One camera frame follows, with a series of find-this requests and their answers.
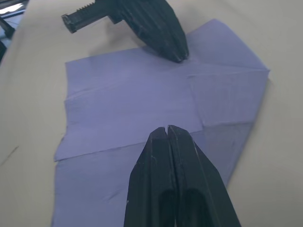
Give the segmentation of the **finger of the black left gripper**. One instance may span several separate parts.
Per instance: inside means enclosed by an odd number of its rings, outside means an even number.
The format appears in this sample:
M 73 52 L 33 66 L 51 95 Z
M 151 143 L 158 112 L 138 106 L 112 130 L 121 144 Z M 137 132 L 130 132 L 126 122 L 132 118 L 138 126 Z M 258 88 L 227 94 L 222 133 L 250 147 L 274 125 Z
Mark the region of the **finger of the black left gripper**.
M 154 50 L 152 48 L 152 31 L 154 29 L 152 28 L 152 20 L 149 18 L 149 14 L 145 9 L 146 4 L 144 0 L 120 0 L 118 6 L 122 19 L 129 25 L 140 40 Z
M 162 57 L 182 62 L 189 56 L 187 39 L 173 8 L 165 0 L 145 0 L 152 20 L 153 49 Z

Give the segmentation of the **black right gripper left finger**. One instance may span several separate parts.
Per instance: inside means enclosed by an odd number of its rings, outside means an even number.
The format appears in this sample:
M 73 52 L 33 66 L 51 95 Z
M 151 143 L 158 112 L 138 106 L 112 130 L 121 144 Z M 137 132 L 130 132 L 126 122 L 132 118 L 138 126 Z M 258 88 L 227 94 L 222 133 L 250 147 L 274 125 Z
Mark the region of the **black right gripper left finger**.
M 165 128 L 152 131 L 131 172 L 125 227 L 173 227 L 176 223 L 175 176 Z

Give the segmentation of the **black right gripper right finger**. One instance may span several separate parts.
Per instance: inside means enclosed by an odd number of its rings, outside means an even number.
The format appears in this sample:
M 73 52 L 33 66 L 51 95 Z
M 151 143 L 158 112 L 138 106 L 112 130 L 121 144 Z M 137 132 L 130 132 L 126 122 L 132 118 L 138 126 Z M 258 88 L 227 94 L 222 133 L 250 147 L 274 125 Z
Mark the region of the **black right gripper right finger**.
M 170 125 L 179 227 L 239 227 L 240 221 L 221 176 L 188 131 Z

